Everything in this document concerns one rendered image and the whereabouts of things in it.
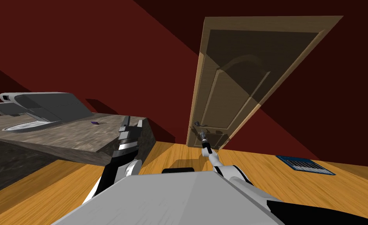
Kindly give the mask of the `grey appliance with open lid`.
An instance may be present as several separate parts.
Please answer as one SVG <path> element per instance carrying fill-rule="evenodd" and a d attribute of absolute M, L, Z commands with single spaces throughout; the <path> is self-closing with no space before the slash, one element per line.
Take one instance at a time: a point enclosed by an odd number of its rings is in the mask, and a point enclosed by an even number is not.
<path fill-rule="evenodd" d="M 93 116 L 72 93 L 1 93 L 0 99 L 0 115 L 26 114 L 35 119 L 33 122 L 4 128 L 8 132 L 32 132 Z"/>

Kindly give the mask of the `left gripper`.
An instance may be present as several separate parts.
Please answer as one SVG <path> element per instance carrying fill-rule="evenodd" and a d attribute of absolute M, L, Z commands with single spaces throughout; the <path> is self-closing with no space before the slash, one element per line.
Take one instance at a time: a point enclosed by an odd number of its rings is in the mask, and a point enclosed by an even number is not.
<path fill-rule="evenodd" d="M 143 128 L 143 120 L 139 120 L 137 125 L 130 126 L 130 116 L 125 116 L 119 129 L 119 145 L 120 146 L 137 146 L 138 139 Z"/>

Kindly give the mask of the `grey stone counter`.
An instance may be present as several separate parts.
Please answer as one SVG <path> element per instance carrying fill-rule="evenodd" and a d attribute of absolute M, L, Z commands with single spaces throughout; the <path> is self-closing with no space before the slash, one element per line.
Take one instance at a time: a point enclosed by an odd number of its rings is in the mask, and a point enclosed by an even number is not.
<path fill-rule="evenodd" d="M 119 129 L 124 117 L 96 113 L 88 118 L 46 129 L 17 133 L 4 131 L 4 128 L 34 120 L 28 115 L 0 116 L 0 148 L 105 167 L 110 163 L 113 151 L 118 148 Z M 143 120 L 143 128 L 138 139 L 139 151 L 135 159 L 143 162 L 156 139 L 147 118 L 131 116 L 129 125 L 137 125 L 139 120 Z"/>

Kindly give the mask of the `blue floor vent grille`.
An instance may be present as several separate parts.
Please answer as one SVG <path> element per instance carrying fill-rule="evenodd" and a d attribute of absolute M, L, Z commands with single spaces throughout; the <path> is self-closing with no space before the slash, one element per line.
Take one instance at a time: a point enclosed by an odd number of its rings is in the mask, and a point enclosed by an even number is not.
<path fill-rule="evenodd" d="M 324 175 L 336 175 L 310 159 L 287 157 L 282 155 L 277 155 L 276 157 L 295 171 L 304 171 Z"/>

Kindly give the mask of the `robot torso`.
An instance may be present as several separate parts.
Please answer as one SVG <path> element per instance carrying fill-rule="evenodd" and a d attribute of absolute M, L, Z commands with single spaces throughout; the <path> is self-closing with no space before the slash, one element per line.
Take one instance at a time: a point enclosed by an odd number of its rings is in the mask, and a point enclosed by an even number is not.
<path fill-rule="evenodd" d="M 271 195 L 215 171 L 132 175 L 52 225 L 284 225 Z"/>

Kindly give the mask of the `brown wooden door leaf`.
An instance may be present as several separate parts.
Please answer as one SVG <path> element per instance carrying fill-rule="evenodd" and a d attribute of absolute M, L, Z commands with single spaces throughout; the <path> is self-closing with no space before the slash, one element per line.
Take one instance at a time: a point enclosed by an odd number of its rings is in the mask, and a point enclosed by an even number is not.
<path fill-rule="evenodd" d="M 206 17 L 187 146 L 221 149 L 341 16 Z M 195 127 L 199 121 L 207 127 Z"/>

